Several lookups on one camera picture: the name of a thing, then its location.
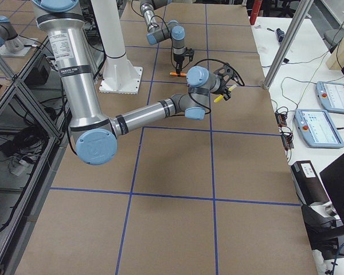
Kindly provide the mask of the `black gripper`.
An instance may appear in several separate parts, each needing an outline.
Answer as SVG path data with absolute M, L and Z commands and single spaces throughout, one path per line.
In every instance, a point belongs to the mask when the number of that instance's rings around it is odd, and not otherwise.
M 183 62 L 185 58 L 188 59 L 188 63 L 193 61 L 194 58 L 194 49 L 192 48 L 172 48 L 173 55 L 173 65 L 176 72 L 182 72 L 184 66 Z
M 214 74 L 216 76 L 216 87 L 213 89 L 213 94 L 223 87 L 228 87 L 227 83 L 230 80 L 235 80 L 235 77 L 237 76 L 229 64 L 224 64 L 221 68 L 214 71 Z

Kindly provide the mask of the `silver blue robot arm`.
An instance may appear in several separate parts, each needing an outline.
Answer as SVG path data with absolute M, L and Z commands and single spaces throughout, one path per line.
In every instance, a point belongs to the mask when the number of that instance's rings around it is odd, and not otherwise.
M 183 62 L 186 58 L 192 62 L 194 50 L 185 46 L 185 29 L 176 20 L 168 23 L 164 19 L 155 14 L 157 9 L 167 6 L 171 1 L 140 1 L 140 14 L 144 18 L 147 26 L 147 40 L 150 45 L 171 40 L 171 64 L 174 67 L 175 75 L 183 75 Z
M 70 105 L 70 129 L 76 154 L 86 164 L 109 162 L 116 155 L 119 136 L 157 120 L 176 114 L 202 120 L 210 112 L 210 95 L 228 100 L 232 91 L 227 86 L 229 81 L 244 85 L 238 72 L 226 62 L 214 72 L 195 65 L 187 72 L 186 94 L 108 117 L 101 111 L 98 101 L 95 71 L 85 48 L 87 41 L 79 1 L 33 1 L 32 4 L 37 26 L 48 34 Z M 127 58 L 116 2 L 93 1 L 92 7 L 105 55 L 101 90 L 136 94 L 143 69 L 133 66 Z

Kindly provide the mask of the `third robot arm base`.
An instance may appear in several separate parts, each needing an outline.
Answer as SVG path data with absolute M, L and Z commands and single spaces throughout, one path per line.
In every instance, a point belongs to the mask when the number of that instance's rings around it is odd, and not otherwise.
M 4 57 L 24 57 L 30 49 L 18 35 L 10 20 L 0 15 L 0 55 Z

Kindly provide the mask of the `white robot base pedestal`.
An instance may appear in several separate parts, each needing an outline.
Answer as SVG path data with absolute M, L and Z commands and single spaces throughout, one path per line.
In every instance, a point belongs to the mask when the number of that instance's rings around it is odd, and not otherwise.
M 135 95 L 143 68 L 127 58 L 116 1 L 94 0 L 91 4 L 106 55 L 100 91 Z

